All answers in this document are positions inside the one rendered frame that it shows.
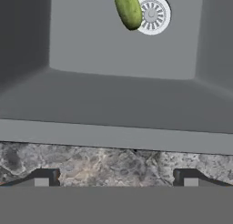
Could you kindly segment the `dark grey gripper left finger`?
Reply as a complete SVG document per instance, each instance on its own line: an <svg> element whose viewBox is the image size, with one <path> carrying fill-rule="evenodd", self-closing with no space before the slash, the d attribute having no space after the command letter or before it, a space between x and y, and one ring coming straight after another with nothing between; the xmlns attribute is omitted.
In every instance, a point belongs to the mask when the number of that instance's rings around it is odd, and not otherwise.
<svg viewBox="0 0 233 224"><path fill-rule="evenodd" d="M24 178L0 183L0 187L59 187L59 168L37 168Z"/></svg>

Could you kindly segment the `white sink drain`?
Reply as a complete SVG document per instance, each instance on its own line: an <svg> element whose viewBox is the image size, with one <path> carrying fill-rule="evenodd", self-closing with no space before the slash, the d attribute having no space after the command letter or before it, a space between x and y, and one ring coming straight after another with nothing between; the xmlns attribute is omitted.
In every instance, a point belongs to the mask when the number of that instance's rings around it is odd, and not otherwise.
<svg viewBox="0 0 233 224"><path fill-rule="evenodd" d="M147 36L164 32L171 22L172 10L167 0L138 0L142 23L138 31Z"/></svg>

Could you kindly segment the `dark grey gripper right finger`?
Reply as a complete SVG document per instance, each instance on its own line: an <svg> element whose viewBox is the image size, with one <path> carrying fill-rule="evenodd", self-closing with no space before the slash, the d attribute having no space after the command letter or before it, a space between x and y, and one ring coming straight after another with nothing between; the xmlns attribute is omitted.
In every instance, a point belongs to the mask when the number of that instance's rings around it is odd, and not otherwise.
<svg viewBox="0 0 233 224"><path fill-rule="evenodd" d="M175 168L173 177L174 187L232 187L232 184L205 176L196 168Z"/></svg>

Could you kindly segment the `green cucumber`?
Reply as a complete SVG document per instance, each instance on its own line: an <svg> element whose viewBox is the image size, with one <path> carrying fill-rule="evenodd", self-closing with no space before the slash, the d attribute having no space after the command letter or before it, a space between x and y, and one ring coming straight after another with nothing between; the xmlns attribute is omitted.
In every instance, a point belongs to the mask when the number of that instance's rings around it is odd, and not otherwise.
<svg viewBox="0 0 233 224"><path fill-rule="evenodd" d="M142 23L142 10L138 0L114 0L117 13L125 28L138 30Z"/></svg>

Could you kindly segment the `grey sink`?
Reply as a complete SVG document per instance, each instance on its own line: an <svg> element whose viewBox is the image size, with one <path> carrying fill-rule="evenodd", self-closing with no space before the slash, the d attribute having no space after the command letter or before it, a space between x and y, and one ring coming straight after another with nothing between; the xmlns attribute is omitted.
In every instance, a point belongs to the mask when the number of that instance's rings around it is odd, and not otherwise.
<svg viewBox="0 0 233 224"><path fill-rule="evenodd" d="M233 155L233 0L167 0L159 35L114 0L0 0L0 141Z"/></svg>

